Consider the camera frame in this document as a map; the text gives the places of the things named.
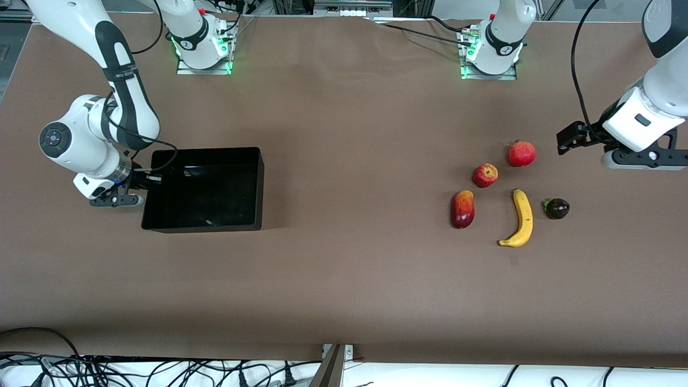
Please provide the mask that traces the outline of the black rectangular plastic tray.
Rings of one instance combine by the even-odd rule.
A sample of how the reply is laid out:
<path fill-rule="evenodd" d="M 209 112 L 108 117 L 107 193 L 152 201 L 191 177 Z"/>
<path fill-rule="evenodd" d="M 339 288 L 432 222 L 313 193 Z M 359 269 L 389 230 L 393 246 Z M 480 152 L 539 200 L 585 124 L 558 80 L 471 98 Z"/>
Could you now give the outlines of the black rectangular plastic tray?
<path fill-rule="evenodd" d="M 160 233 L 258 231 L 264 163 L 258 147 L 157 150 L 141 228 Z"/>

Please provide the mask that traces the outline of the red apple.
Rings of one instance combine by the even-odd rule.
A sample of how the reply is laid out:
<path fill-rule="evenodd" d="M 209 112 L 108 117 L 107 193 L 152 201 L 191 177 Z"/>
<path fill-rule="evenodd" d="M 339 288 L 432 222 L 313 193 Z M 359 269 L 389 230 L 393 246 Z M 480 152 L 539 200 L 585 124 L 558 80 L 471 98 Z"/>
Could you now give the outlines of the red apple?
<path fill-rule="evenodd" d="M 472 172 L 472 183 L 477 187 L 489 187 L 498 179 L 498 169 L 489 163 L 479 165 L 474 172 Z"/>

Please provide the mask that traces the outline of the grey metal rack equipment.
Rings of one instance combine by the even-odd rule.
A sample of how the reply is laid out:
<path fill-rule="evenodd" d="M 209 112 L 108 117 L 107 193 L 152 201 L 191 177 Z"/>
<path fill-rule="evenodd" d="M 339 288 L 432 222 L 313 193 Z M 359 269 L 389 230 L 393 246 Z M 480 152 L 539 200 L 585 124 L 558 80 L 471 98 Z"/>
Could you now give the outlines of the grey metal rack equipment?
<path fill-rule="evenodd" d="M 313 0 L 312 14 L 324 17 L 393 17 L 393 0 Z"/>

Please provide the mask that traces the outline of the dark purple round fruit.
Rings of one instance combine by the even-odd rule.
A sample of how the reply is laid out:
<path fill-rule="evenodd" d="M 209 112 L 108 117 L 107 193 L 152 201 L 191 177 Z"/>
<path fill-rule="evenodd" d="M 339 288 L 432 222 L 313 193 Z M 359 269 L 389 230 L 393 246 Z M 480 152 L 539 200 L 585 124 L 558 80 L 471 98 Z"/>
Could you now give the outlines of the dark purple round fruit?
<path fill-rule="evenodd" d="M 553 220 L 565 218 L 570 211 L 570 204 L 562 198 L 549 198 L 543 201 L 542 206 L 544 213 Z"/>

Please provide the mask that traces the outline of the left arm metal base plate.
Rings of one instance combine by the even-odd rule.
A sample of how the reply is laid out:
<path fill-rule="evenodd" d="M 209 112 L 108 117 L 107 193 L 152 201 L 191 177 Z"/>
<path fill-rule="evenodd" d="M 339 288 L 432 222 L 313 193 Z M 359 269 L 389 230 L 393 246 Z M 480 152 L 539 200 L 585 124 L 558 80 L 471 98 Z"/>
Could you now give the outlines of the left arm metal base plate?
<path fill-rule="evenodd" d="M 461 32 L 456 33 L 456 37 L 459 42 L 469 42 L 471 44 L 471 46 L 458 46 L 462 79 L 515 81 L 518 78 L 516 70 L 516 62 L 519 60 L 518 54 L 511 59 L 509 69 L 501 74 L 484 73 L 473 62 L 469 61 L 469 57 L 475 55 L 483 46 L 479 39 L 479 24 L 471 24 L 469 27 L 463 28 Z"/>

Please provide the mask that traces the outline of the red pomegranate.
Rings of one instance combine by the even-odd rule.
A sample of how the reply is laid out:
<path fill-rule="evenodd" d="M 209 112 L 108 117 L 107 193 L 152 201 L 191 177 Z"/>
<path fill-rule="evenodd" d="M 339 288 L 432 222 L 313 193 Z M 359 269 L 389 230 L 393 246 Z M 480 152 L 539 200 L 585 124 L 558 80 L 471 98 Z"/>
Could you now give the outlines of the red pomegranate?
<path fill-rule="evenodd" d="M 525 167 L 536 160 L 536 148 L 528 141 L 516 140 L 507 152 L 507 161 L 512 167 Z"/>

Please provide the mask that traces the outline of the red yellow mango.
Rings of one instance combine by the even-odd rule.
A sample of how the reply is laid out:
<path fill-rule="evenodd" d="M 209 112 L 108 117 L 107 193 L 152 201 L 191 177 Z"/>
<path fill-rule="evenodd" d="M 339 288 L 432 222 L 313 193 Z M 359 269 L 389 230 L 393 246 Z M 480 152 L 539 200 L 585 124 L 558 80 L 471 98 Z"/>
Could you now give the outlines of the red yellow mango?
<path fill-rule="evenodd" d="M 452 227 L 463 230 L 475 218 L 474 193 L 470 190 L 457 192 L 450 204 L 450 223 Z"/>

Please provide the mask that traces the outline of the grey mount beam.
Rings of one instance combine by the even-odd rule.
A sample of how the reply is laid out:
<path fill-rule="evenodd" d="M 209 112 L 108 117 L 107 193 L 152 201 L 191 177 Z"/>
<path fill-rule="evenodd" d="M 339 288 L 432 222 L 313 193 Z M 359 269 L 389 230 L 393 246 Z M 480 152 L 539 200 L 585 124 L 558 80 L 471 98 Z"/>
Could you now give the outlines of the grey mount beam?
<path fill-rule="evenodd" d="M 342 373 L 347 360 L 347 346 L 337 343 L 325 351 L 325 358 L 308 387 L 341 387 Z"/>

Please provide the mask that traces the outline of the silver bracket plate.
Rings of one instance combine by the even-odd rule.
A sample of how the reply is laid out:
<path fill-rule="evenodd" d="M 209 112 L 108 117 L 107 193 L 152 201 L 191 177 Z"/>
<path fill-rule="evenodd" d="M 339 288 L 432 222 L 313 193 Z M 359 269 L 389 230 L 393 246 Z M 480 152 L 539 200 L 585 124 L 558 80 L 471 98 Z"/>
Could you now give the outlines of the silver bracket plate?
<path fill-rule="evenodd" d="M 321 358 L 324 360 L 324 358 L 327 357 L 327 354 L 329 353 L 329 350 L 333 347 L 333 345 L 330 345 L 327 343 L 326 345 L 322 345 L 321 348 Z M 346 362 L 351 362 L 354 359 L 354 346 L 353 345 L 344 345 L 344 348 L 346 350 L 346 355 L 345 355 L 345 360 Z"/>

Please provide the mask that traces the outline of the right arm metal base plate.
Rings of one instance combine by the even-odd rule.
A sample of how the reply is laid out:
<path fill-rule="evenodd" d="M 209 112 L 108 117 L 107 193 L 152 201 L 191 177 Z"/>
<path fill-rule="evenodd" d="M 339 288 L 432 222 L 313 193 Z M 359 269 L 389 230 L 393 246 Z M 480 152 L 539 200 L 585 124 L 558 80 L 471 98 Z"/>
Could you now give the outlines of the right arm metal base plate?
<path fill-rule="evenodd" d="M 178 56 L 178 74 L 227 75 L 233 72 L 236 26 L 222 19 L 204 19 L 207 27 L 202 38 L 179 38 L 172 35 Z"/>

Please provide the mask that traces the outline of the yellow banana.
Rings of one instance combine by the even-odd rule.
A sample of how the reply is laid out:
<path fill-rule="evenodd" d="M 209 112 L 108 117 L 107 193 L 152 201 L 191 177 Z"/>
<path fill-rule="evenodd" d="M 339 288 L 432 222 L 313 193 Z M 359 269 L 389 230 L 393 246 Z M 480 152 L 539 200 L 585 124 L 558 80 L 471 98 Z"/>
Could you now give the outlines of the yellow banana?
<path fill-rule="evenodd" d="M 502 247 L 523 247 L 530 240 L 533 232 L 533 211 L 524 191 L 521 189 L 513 190 L 513 204 L 519 218 L 518 230 L 506 240 L 499 240 L 498 245 Z"/>

